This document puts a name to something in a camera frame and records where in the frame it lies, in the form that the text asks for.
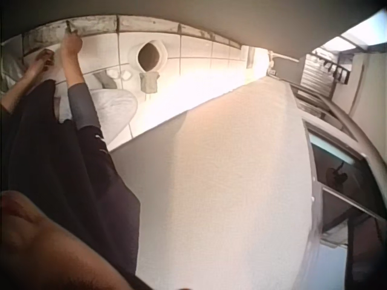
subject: wall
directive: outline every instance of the wall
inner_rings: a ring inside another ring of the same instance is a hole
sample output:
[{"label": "wall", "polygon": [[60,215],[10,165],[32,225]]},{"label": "wall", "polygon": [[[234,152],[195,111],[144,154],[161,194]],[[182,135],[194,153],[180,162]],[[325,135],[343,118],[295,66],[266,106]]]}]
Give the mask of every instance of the wall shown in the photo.
[{"label": "wall", "polygon": [[356,90],[362,75],[362,66],[365,64],[366,54],[355,54],[352,62],[352,69],[348,84],[338,83],[334,90],[332,102],[337,104],[347,114],[350,112],[355,98]]},{"label": "wall", "polygon": [[293,83],[300,84],[302,72],[304,71],[305,56],[299,62],[294,62],[281,57],[274,58],[274,69],[280,79],[289,80]]},{"label": "wall", "polygon": [[1,37],[6,40],[59,19],[126,14],[182,22],[298,59],[370,17],[381,6],[370,0],[3,0]]},{"label": "wall", "polygon": [[[348,84],[337,85],[333,95],[333,102],[360,126],[385,161],[387,161],[386,55],[386,53],[356,54]],[[362,67],[364,71],[359,85]]]},{"label": "wall", "polygon": [[242,86],[112,158],[141,202],[137,274],[152,287],[292,288],[311,226],[311,168],[288,84]]},{"label": "wall", "polygon": [[387,54],[369,55],[364,83],[360,87],[358,103],[354,104],[352,119],[362,128],[387,161],[386,151],[386,67]]}]

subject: dark clothing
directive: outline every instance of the dark clothing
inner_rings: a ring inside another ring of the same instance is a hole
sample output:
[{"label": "dark clothing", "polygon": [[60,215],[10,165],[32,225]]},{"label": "dark clothing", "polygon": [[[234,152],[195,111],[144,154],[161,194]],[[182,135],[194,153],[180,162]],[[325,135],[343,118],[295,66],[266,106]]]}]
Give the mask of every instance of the dark clothing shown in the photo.
[{"label": "dark clothing", "polygon": [[137,283],[140,203],[117,174],[99,127],[57,122],[54,92],[47,80],[12,115],[1,108],[1,190],[25,194]]},{"label": "dark clothing", "polygon": [[85,83],[77,83],[68,89],[68,101],[78,130],[87,126],[101,128],[96,107]]}]

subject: tile grout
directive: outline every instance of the tile grout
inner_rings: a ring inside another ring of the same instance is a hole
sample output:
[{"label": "tile grout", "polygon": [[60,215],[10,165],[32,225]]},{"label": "tile grout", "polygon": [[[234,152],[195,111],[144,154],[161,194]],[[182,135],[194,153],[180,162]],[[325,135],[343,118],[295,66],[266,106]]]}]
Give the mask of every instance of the tile grout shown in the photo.
[{"label": "tile grout", "polygon": [[180,35],[180,45],[179,45],[179,77],[181,77],[181,35]]},{"label": "tile grout", "polygon": [[213,41],[211,41],[211,59],[210,59],[210,69],[212,67],[212,56],[213,56]]}]

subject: finger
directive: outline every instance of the finger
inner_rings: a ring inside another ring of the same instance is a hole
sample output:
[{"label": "finger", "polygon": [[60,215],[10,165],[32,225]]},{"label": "finger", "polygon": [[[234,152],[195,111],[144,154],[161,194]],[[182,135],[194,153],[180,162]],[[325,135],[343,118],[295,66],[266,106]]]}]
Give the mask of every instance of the finger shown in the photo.
[{"label": "finger", "polygon": [[41,56],[41,59],[44,62],[51,60],[53,58],[54,58],[54,51],[52,51],[52,50],[45,50],[45,53]]},{"label": "finger", "polygon": [[49,60],[46,61],[45,65],[53,66],[54,65],[54,61],[49,59]]}]

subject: white wall tile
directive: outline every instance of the white wall tile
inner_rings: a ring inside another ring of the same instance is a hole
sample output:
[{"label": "white wall tile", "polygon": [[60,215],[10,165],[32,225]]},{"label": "white wall tile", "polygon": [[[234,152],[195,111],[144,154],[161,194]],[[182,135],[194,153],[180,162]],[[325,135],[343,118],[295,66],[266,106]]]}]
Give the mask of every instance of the white wall tile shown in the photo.
[{"label": "white wall tile", "polygon": [[221,43],[213,43],[212,58],[229,59],[230,47]]},{"label": "white wall tile", "polygon": [[79,53],[79,65],[84,74],[119,65],[118,36],[116,33],[84,37]]},{"label": "white wall tile", "polygon": [[180,59],[168,59],[165,67],[159,72],[157,93],[152,98],[168,94],[178,85],[180,78]]},{"label": "white wall tile", "polygon": [[[55,45],[52,45],[52,46],[49,46],[49,47],[46,47],[46,48],[49,49],[49,50],[54,51],[54,53],[55,53],[55,55],[54,55],[54,66],[51,67],[47,72],[45,72],[43,74],[42,81],[43,80],[48,80],[48,79],[53,79],[57,83],[65,81],[66,78],[65,78],[65,74],[63,72],[62,60],[60,59],[60,52],[59,52],[60,45],[59,44],[55,44]],[[40,51],[41,50],[37,50],[37,51],[35,51],[35,52],[25,56],[24,57],[25,65],[29,66],[29,64],[32,61],[34,61],[35,57],[39,54]]]},{"label": "white wall tile", "polygon": [[240,60],[230,60],[229,61],[229,71],[230,71],[230,87],[231,89],[236,89],[245,84],[245,73],[246,73],[246,64]]},{"label": "white wall tile", "polygon": [[132,139],[131,131],[129,125],[125,126],[123,130],[118,134],[113,141],[108,144],[108,150],[112,151],[113,149],[121,146],[122,144],[128,142]]},{"label": "white wall tile", "polygon": [[234,70],[243,71],[246,69],[242,60],[231,60],[229,61],[229,68]]},{"label": "white wall tile", "polygon": [[212,41],[190,36],[181,37],[181,57],[211,57]]},{"label": "white wall tile", "polygon": [[179,23],[169,20],[144,17],[120,15],[120,32],[144,31],[144,32],[168,32],[177,33]]},{"label": "white wall tile", "polygon": [[32,29],[23,35],[24,54],[30,54],[40,48],[60,43],[67,27],[66,20],[70,21],[71,28],[77,29],[81,36],[113,33],[117,28],[115,15],[85,16],[52,22]]},{"label": "white wall tile", "polygon": [[3,43],[3,46],[7,51],[12,53],[13,56],[16,56],[19,59],[23,57],[23,44],[21,34],[8,39]]},{"label": "white wall tile", "polygon": [[242,59],[242,51],[235,48],[235,47],[230,47],[230,59],[241,60]]},{"label": "white wall tile", "polygon": [[[79,53],[79,65],[84,74],[119,65],[117,34],[88,36],[83,37],[82,40],[83,47]],[[57,83],[66,80],[60,59],[60,45],[55,44],[47,48],[55,52],[55,64],[44,74],[43,80],[53,79]],[[25,56],[26,65],[30,64],[39,52],[40,50]]]},{"label": "white wall tile", "polygon": [[211,60],[211,71],[213,72],[226,72],[229,68],[228,59],[212,59]]},{"label": "white wall tile", "polygon": [[248,56],[249,56],[249,46],[248,45],[242,45],[241,60],[244,60],[246,62]]},{"label": "white wall tile", "polygon": [[184,24],[181,25],[181,33],[182,35],[195,36],[211,40],[211,36],[208,32]]},{"label": "white wall tile", "polygon": [[200,76],[210,71],[211,59],[181,59],[181,76]]},{"label": "white wall tile", "polygon": [[180,35],[168,33],[125,32],[119,34],[120,62],[128,63],[131,49],[152,40],[160,40],[165,45],[168,58],[180,57]]},{"label": "white wall tile", "polygon": [[134,94],[139,104],[144,102],[146,94],[141,91],[140,73],[129,64],[121,65],[121,72],[125,71],[129,71],[132,77],[129,80],[122,80],[122,88]]}]

